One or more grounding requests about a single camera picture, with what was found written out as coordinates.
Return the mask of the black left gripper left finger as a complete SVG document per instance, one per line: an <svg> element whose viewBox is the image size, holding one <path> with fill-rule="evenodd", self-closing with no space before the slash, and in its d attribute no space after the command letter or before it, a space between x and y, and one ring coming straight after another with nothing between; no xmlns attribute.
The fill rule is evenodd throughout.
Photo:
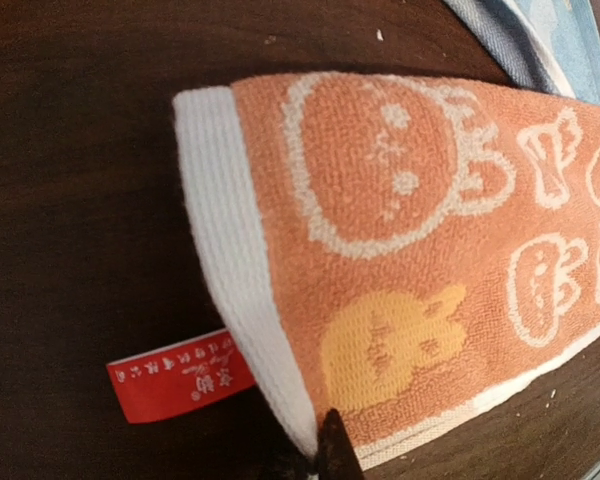
<svg viewBox="0 0 600 480"><path fill-rule="evenodd" d="M276 444L267 454L259 480L308 480L313 464L291 443Z"/></svg>

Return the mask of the orange bunny towel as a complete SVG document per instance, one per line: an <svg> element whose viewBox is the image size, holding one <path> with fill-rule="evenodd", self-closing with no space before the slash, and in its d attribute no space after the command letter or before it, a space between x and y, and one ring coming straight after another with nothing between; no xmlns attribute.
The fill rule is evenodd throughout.
<svg viewBox="0 0 600 480"><path fill-rule="evenodd" d="M600 107L479 81L311 72L178 93L185 206L223 328L112 362L132 424L257 386L307 457L363 469L600 337Z"/></svg>

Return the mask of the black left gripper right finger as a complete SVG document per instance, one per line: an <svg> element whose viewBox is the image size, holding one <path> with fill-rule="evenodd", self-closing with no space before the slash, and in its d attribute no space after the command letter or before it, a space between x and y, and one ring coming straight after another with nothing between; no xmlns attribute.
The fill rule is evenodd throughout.
<svg viewBox="0 0 600 480"><path fill-rule="evenodd" d="M330 409L318 432L316 469L320 480L364 480L344 422L336 409Z"/></svg>

